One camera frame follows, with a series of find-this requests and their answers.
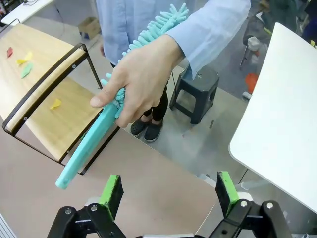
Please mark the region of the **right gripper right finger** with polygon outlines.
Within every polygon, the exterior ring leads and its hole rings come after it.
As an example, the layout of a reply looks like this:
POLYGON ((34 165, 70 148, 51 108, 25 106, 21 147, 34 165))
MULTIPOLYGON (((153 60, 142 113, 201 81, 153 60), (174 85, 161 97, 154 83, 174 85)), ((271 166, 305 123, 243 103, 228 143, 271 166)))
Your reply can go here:
POLYGON ((215 191, 223 219, 208 238, 237 238, 242 230, 252 231, 257 238, 292 236, 279 204, 269 200, 258 205, 240 198, 227 171, 217 173, 215 191))

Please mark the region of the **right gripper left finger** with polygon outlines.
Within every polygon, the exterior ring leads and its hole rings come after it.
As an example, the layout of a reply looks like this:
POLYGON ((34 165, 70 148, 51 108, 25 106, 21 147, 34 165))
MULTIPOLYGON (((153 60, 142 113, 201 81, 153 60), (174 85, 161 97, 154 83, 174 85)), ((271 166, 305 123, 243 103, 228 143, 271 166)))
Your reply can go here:
POLYGON ((123 194, 121 176, 110 175, 99 202, 80 210, 70 206, 60 208, 48 237, 85 238, 88 234, 97 234, 100 238, 124 238, 114 221, 123 194))

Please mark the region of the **person's left hand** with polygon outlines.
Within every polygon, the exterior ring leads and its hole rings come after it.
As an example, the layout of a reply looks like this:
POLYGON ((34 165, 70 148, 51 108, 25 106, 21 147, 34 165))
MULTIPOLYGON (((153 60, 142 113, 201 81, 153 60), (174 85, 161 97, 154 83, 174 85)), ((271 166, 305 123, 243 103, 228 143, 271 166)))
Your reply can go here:
POLYGON ((107 85, 90 104, 101 108, 110 103, 118 90, 125 88, 124 107, 116 124, 127 127, 145 111, 159 104, 174 67, 184 53, 169 35, 162 35, 149 44, 127 53, 114 68, 107 85))

